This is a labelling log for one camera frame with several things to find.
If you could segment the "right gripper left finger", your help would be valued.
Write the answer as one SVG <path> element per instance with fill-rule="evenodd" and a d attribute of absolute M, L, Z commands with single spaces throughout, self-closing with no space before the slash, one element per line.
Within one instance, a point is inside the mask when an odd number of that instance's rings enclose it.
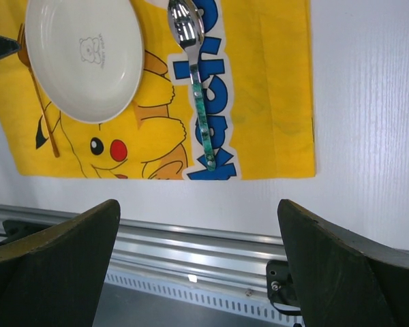
<path fill-rule="evenodd" d="M 0 246 L 0 326 L 92 326 L 119 229 L 107 200 Z"/>

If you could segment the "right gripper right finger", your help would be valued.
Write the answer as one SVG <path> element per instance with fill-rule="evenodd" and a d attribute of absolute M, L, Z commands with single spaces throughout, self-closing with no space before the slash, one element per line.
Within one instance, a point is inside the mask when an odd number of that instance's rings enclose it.
<path fill-rule="evenodd" d="M 409 326 L 409 253 L 291 200 L 277 217 L 306 326 Z"/>

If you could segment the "wooden fork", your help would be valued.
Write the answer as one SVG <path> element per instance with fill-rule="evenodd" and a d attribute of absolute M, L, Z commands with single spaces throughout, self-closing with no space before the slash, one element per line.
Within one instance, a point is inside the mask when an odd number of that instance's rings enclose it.
<path fill-rule="evenodd" d="M 48 132 L 48 137 L 52 146 L 52 151 L 55 157 L 60 157 L 60 153 L 59 153 L 59 149 L 57 147 L 57 143 L 55 141 L 55 138 L 53 136 L 53 132 L 52 129 L 50 127 L 49 124 L 49 120 L 46 114 L 46 107 L 44 106 L 44 103 L 42 101 L 42 96 L 41 96 L 41 92 L 40 92 L 40 88 L 38 86 L 37 83 L 37 79 L 35 77 L 35 74 L 33 73 L 33 69 L 31 66 L 31 62 L 30 62 L 30 58 L 29 58 L 29 54 L 28 54 L 28 50 L 27 50 L 27 45 L 26 45 L 26 35 L 25 35 L 25 24 L 22 23 L 20 25 L 19 28 L 19 32 L 18 32 L 18 39 L 17 39 L 19 45 L 20 45 L 20 50 L 18 51 L 18 58 L 20 60 L 20 62 L 25 65 L 31 75 L 32 81 L 33 81 L 33 85 L 35 88 L 35 93 L 37 95 L 37 99 L 40 103 L 40 107 L 42 109 L 42 116 L 44 118 L 45 124 L 46 124 L 46 129 Z"/>

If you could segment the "white paper plate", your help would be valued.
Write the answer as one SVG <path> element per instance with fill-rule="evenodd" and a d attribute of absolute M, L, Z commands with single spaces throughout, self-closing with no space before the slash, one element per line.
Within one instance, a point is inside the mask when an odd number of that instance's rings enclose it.
<path fill-rule="evenodd" d="M 130 1 L 28 1 L 25 40 L 43 91 L 77 121 L 115 118 L 138 90 L 144 46 Z"/>

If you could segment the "metal spoon teal handle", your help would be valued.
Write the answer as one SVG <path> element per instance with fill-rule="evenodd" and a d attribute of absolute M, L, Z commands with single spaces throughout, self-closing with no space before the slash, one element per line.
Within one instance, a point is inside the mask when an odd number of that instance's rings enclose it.
<path fill-rule="evenodd" d="M 205 38 L 202 18 L 193 1 L 169 0 L 168 24 L 176 43 L 187 55 L 192 95 L 202 139 L 205 163 L 207 170 L 214 171 L 216 169 L 215 154 L 211 144 L 202 82 L 198 68 L 200 49 Z"/>

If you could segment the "yellow pikachu cloth placemat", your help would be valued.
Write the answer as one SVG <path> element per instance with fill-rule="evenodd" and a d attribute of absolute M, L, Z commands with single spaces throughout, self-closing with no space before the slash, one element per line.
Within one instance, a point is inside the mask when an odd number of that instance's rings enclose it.
<path fill-rule="evenodd" d="M 198 63 L 216 169 L 205 167 L 185 54 L 166 1 L 134 1 L 145 46 L 141 86 L 117 118 L 84 124 L 41 92 L 28 69 L 0 61 L 0 124 L 27 176 L 154 180 L 308 178 L 316 173 L 308 1 L 197 1 Z"/>

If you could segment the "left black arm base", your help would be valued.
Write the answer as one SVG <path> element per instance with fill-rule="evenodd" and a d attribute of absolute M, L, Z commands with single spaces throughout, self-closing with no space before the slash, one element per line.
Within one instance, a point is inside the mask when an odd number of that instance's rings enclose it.
<path fill-rule="evenodd" d="M 0 241 L 0 246 L 12 243 L 51 227 L 51 225 L 9 219 L 5 220 L 2 225 L 4 231 L 0 232 L 0 238 L 3 239 Z"/>

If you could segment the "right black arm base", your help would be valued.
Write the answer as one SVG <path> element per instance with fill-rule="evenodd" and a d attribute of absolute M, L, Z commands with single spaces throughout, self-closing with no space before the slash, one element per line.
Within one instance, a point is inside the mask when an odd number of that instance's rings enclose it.
<path fill-rule="evenodd" d="M 267 298 L 279 313 L 301 316 L 292 276 L 287 262 L 269 260 L 266 265 Z"/>

